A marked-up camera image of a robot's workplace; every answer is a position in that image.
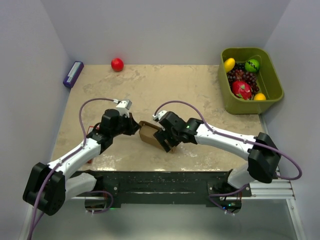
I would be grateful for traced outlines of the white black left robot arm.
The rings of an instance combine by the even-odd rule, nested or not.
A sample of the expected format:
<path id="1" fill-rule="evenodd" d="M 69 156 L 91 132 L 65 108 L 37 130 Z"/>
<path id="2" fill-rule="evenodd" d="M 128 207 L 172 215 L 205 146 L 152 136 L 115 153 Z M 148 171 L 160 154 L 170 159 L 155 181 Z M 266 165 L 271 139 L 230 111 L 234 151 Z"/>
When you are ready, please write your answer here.
<path id="1" fill-rule="evenodd" d="M 73 150 L 48 164 L 37 163 L 31 170 L 22 199 L 36 209 L 52 216 L 65 201 L 90 193 L 99 196 L 104 184 L 93 173 L 74 173 L 89 160 L 102 154 L 119 135 L 134 135 L 140 125 L 131 113 L 120 114 L 107 109 L 84 140 Z"/>

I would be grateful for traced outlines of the brown cardboard box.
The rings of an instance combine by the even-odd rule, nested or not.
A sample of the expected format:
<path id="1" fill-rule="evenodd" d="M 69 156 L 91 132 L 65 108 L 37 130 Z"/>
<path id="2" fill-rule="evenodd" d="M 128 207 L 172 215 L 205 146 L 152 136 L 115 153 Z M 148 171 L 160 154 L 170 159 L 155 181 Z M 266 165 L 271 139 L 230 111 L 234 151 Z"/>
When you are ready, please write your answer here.
<path id="1" fill-rule="evenodd" d="M 140 125 L 140 129 L 139 129 L 139 136 L 140 136 L 140 139 L 151 145 L 151 146 L 154 146 L 158 149 L 161 149 L 161 150 L 164 150 L 161 145 L 158 143 L 158 141 L 156 140 L 156 138 L 154 137 L 154 133 L 158 130 L 161 129 L 161 127 L 157 126 L 157 125 L 154 125 L 150 122 L 147 122 L 147 121 L 140 121 L 138 123 Z M 174 153 L 176 151 L 176 147 L 172 147 L 171 151 L 169 153 Z"/>

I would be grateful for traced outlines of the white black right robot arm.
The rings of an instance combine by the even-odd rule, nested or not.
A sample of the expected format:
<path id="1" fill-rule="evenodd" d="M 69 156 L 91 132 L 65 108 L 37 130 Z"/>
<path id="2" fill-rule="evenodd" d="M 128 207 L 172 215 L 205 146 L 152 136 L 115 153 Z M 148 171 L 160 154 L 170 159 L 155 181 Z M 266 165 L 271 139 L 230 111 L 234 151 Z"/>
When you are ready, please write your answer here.
<path id="1" fill-rule="evenodd" d="M 180 143 L 200 144 L 222 149 L 246 161 L 228 172 L 222 184 L 227 196 L 235 196 L 241 187 L 253 181 L 269 184 L 275 176 L 281 156 L 270 136 L 263 132 L 258 136 L 241 135 L 206 125 L 196 118 L 184 121 L 165 110 L 154 114 L 153 120 L 161 126 L 154 137 L 166 152 Z"/>

